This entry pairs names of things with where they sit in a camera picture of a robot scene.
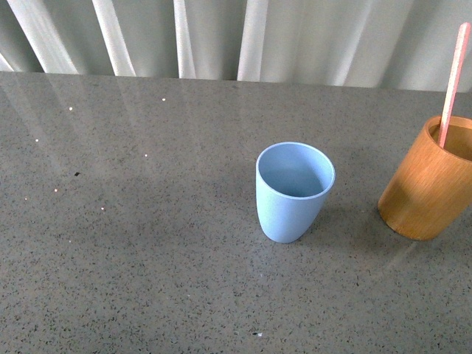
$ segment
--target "pink straw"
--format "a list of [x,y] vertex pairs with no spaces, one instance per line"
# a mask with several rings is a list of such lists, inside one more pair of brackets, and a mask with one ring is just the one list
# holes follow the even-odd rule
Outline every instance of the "pink straw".
[[460,71],[462,63],[464,62],[465,50],[467,49],[467,42],[471,32],[471,24],[465,22],[459,28],[457,35],[456,49],[454,50],[454,59],[452,60],[451,74],[449,75],[448,90],[445,93],[444,109],[442,110],[442,117],[440,123],[440,132],[437,138],[437,143],[444,148],[445,136],[448,133],[449,119],[451,118],[452,105],[456,97],[457,86],[459,85]]

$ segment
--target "wooden cup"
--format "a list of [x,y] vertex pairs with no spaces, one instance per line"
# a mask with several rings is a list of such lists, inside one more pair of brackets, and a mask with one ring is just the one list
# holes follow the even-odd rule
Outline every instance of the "wooden cup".
[[472,203],[472,119],[451,117],[444,149],[440,119],[423,126],[378,202],[386,224],[415,240],[438,236]]

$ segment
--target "blue cup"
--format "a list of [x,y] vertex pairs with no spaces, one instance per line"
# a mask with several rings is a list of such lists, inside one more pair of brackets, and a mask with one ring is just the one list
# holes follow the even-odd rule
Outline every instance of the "blue cup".
[[290,243],[315,220],[336,173],[320,150],[301,142],[267,147],[256,162],[256,202],[260,225],[268,238]]

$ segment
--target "curtain fold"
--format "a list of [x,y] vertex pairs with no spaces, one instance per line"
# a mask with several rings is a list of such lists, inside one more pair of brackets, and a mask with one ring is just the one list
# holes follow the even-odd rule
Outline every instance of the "curtain fold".
[[445,91],[465,21],[472,0],[0,0],[0,70]]

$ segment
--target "cup rim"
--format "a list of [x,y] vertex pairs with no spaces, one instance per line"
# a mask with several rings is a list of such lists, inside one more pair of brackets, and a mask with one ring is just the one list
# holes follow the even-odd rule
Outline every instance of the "cup rim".
[[[310,150],[314,150],[316,153],[318,153],[319,155],[321,155],[322,158],[327,161],[327,163],[329,164],[330,169],[331,169],[331,171],[332,171],[332,173],[331,173],[331,181],[330,181],[329,185],[328,185],[326,188],[324,188],[320,193],[318,193],[318,194],[313,194],[313,195],[309,195],[309,196],[307,196],[307,197],[294,197],[294,196],[292,196],[292,195],[288,195],[288,194],[281,193],[281,192],[279,192],[278,190],[275,190],[274,188],[272,188],[271,186],[269,186],[269,185],[267,184],[267,182],[264,180],[264,178],[260,175],[259,162],[260,162],[261,158],[263,157],[263,155],[264,155],[267,151],[269,151],[269,150],[271,150],[271,149],[273,149],[273,148],[275,148],[275,147],[277,147],[277,146],[280,146],[280,145],[298,145],[298,146],[303,146],[303,147],[308,148],[308,149],[310,149]],[[322,196],[322,195],[328,193],[328,192],[331,190],[331,188],[333,187],[334,182],[335,182],[335,180],[336,180],[336,170],[334,169],[334,165],[333,165],[333,163],[331,162],[330,158],[327,157],[327,155],[326,155],[325,153],[323,153],[321,150],[317,149],[316,147],[313,147],[313,146],[311,146],[311,145],[305,144],[305,143],[303,143],[303,142],[278,142],[278,143],[276,143],[276,144],[273,144],[273,145],[271,145],[271,146],[266,147],[266,148],[263,150],[263,152],[259,154],[259,157],[257,157],[257,161],[256,161],[256,173],[257,173],[257,175],[260,177],[260,180],[264,183],[264,185],[266,185],[270,190],[274,191],[274,192],[275,192],[276,194],[278,194],[278,195],[281,195],[282,197],[285,197],[285,198],[288,198],[288,199],[297,200],[297,201],[318,198],[318,197],[320,197],[320,196]]]
[[[464,161],[468,164],[472,164],[471,160],[464,159],[463,157],[460,157],[451,151],[446,150],[443,147],[440,147],[439,144],[437,143],[436,140],[433,139],[431,136],[431,133],[429,132],[429,129],[433,128],[434,126],[439,126],[441,124],[441,116],[434,116],[428,119],[423,126],[423,129],[425,130],[426,136],[429,138],[429,140],[437,147],[439,148],[443,153],[446,153],[447,155],[459,159],[461,161]],[[458,117],[458,116],[451,116],[451,120],[449,121],[449,125],[453,125],[454,127],[460,127],[464,129],[471,129],[472,130],[472,119],[464,118],[464,117]]]

